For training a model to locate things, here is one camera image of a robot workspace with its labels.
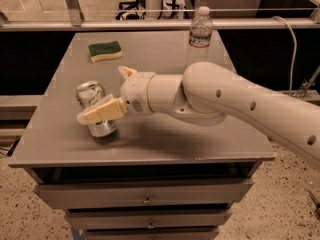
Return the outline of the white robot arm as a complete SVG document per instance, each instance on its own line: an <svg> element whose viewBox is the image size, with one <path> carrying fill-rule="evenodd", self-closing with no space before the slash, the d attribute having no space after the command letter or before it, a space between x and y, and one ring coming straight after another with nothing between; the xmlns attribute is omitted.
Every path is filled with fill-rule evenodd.
<svg viewBox="0 0 320 240"><path fill-rule="evenodd" d="M198 62L182 74L138 72L121 66L121 96L108 95L77 115L82 125L165 113L195 125L236 117L320 168L320 108L254 84L214 63Z"/></svg>

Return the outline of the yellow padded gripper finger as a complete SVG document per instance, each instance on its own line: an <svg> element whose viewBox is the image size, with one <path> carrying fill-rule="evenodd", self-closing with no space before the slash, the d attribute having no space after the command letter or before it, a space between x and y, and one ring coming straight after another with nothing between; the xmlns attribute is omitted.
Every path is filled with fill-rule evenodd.
<svg viewBox="0 0 320 240"><path fill-rule="evenodd" d="M121 75L122 82L125 82L129 77L138 73L137 70L126 67L126 66L119 66L118 71Z"/></svg>
<svg viewBox="0 0 320 240"><path fill-rule="evenodd" d="M126 113L127 108L123 99L108 95L80 112L76 119L82 125L89 125L101 121L120 119Z"/></svg>

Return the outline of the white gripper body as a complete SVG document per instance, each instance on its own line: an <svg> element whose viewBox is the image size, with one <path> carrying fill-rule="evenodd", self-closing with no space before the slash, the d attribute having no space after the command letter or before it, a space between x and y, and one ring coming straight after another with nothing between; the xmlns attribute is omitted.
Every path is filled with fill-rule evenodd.
<svg viewBox="0 0 320 240"><path fill-rule="evenodd" d="M120 93L129 112L139 115L153 113L148 103L148 86L154 76L154 72L137 72L124 76Z"/></svg>

